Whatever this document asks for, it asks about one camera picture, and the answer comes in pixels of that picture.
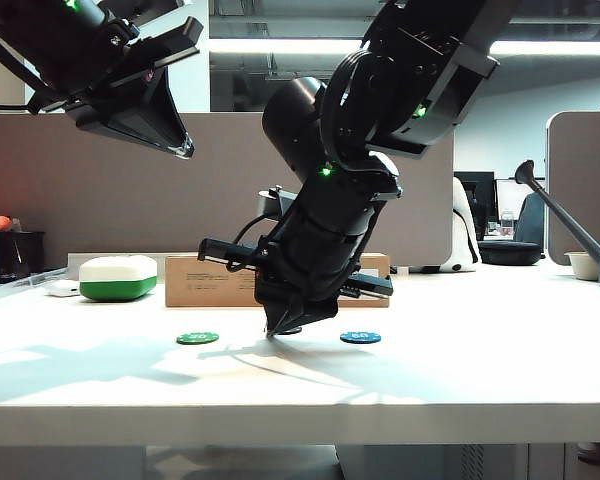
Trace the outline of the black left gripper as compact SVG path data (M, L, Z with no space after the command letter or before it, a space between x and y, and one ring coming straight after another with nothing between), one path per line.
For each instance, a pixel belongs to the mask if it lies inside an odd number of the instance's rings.
M202 30L202 24L191 16L145 38L133 23L120 17L61 20L40 38L27 42L31 49L27 60L41 76L27 109L36 114L82 102L67 108L80 130L190 159L194 143L177 112L166 67L199 53ZM135 84L150 84L149 103L88 105L121 97L124 89Z

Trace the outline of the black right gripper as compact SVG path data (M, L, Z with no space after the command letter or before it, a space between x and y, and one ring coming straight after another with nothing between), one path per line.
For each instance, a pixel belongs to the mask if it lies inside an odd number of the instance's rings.
M287 334L334 317L339 296L393 294L386 274L359 271L383 206L374 201L303 206L292 192L261 192L256 219L231 242L203 239L198 259L222 263L231 272L254 270L266 334ZM293 305L294 295L308 301Z

